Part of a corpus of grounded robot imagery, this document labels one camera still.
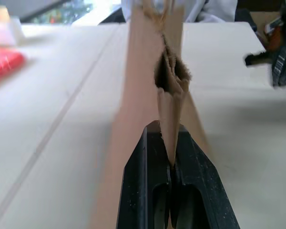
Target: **white shirt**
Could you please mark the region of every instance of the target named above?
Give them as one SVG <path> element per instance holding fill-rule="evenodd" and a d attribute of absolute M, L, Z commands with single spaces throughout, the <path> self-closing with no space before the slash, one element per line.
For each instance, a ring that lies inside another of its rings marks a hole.
<path fill-rule="evenodd" d="M 133 4 L 141 0 L 122 0 L 125 20 L 131 15 Z M 163 0 L 154 0 L 157 10 L 163 8 Z M 225 22 L 234 21 L 237 0 L 175 0 L 175 5 L 184 4 L 184 22 Z"/>

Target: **white tabletop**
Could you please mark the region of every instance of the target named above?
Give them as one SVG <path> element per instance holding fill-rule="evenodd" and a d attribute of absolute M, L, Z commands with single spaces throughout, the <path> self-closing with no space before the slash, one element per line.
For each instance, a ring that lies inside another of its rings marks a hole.
<path fill-rule="evenodd" d="M 0 229 L 85 229 L 128 26 L 39 29 L 47 39 L 21 48 L 35 61 L 0 86 Z M 242 229 L 286 228 L 286 89 L 271 88 L 267 66 L 243 62 L 262 49 L 244 23 L 184 25 L 190 91 Z"/>

